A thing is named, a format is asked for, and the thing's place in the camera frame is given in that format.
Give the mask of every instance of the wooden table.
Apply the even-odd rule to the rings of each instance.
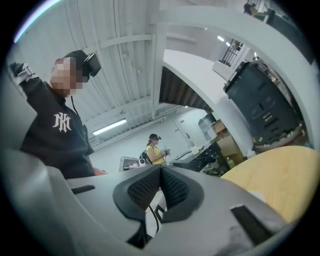
[[[284,146],[258,154],[221,178],[247,191],[258,191],[288,223],[307,209],[320,180],[320,153]]]

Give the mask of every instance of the man in black shirt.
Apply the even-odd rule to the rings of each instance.
[[[27,102],[37,112],[21,150],[38,157],[46,166],[58,168],[65,179],[106,174],[92,166],[89,155],[94,150],[88,142],[88,131],[77,110],[65,104],[66,97],[81,89],[92,75],[88,65],[92,55],[82,50],[70,52],[55,61],[48,82],[30,72],[29,77],[19,83]],[[13,63],[10,67],[16,77],[30,71],[26,64]]]

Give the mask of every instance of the backpack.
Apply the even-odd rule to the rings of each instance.
[[[143,151],[143,152],[140,154],[139,159],[144,159],[144,160],[145,160],[145,163],[146,163],[147,165],[152,165],[152,162],[151,162],[151,160],[149,159],[149,156],[147,155],[147,150]]]

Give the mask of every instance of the woman in yellow shirt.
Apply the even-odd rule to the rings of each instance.
[[[146,154],[153,165],[165,165],[166,161],[164,157],[169,155],[169,149],[162,153],[160,149],[157,148],[159,140],[161,140],[161,137],[153,133],[149,136],[149,142],[146,145]]]

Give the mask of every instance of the ceiling light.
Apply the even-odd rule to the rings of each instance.
[[[26,20],[26,22],[22,25],[22,27],[19,29],[18,33],[14,37],[14,42],[16,43],[21,35],[27,30],[27,28],[46,10],[48,10],[51,6],[58,3],[61,0],[48,0],[45,3],[43,3],[38,9],[35,10],[35,12]]]
[[[100,130],[95,131],[95,132],[93,133],[93,135],[101,134],[101,133],[103,133],[103,132],[105,132],[105,131],[108,131],[108,130],[110,130],[110,129],[112,129],[112,128],[115,128],[115,127],[117,127],[117,126],[123,125],[123,124],[125,124],[126,122],[127,122],[127,119],[124,118],[124,119],[122,119],[122,120],[120,120],[120,121],[118,121],[118,122],[115,122],[115,123],[113,123],[113,124],[108,125],[107,127],[104,127],[104,128],[102,128],[102,129],[100,129]]]
[[[219,36],[219,35],[218,35],[218,39],[219,39],[220,41],[222,41],[222,42],[225,41],[225,40],[224,40],[221,36]]]

